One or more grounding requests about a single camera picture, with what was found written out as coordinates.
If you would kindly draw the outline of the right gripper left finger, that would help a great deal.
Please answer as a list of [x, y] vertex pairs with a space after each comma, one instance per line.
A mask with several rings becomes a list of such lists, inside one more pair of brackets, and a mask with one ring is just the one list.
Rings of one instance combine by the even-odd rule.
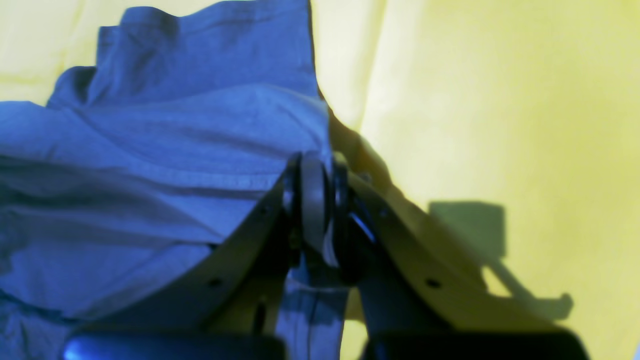
[[285, 360], [274, 334], [303, 250], [329, 225], [326, 168], [297, 153], [237, 230], [158, 292], [76, 330], [64, 360]]

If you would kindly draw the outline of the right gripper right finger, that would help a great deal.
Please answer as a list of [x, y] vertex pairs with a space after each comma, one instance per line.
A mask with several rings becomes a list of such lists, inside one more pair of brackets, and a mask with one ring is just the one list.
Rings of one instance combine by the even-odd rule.
[[333, 253], [359, 291], [364, 360], [587, 360], [578, 337], [494, 296], [424, 248], [373, 187], [333, 157]]

